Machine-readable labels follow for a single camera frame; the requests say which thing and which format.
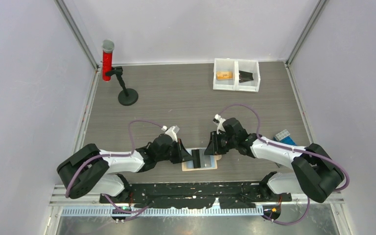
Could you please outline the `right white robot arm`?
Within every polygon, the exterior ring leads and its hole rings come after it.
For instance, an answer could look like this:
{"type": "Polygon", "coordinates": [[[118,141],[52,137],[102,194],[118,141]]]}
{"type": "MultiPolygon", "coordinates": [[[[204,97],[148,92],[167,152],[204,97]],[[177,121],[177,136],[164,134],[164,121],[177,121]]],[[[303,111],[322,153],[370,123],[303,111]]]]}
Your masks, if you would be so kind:
{"type": "Polygon", "coordinates": [[[257,133],[248,133],[236,118],[216,115],[217,130],[211,132],[206,155],[224,155],[235,149],[253,159],[264,159],[283,165],[291,173],[271,172],[260,184],[260,195],[266,201],[283,193],[303,193],[309,199],[323,203],[344,181],[343,170],[318,144],[308,147],[272,141],[257,133]]]}

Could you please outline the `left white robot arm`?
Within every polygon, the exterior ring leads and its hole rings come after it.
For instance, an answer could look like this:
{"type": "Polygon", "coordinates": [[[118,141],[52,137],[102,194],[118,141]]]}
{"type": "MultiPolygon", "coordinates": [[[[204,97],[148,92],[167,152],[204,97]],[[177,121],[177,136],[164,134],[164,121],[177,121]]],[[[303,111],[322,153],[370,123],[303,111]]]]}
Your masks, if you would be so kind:
{"type": "Polygon", "coordinates": [[[99,193],[124,203],[131,192],[121,172],[142,173],[153,169],[158,162],[181,164],[192,159],[180,139],[160,134],[146,146],[130,152],[109,152],[94,143],[87,144],[59,164],[56,172],[66,187],[67,198],[99,193]]]}

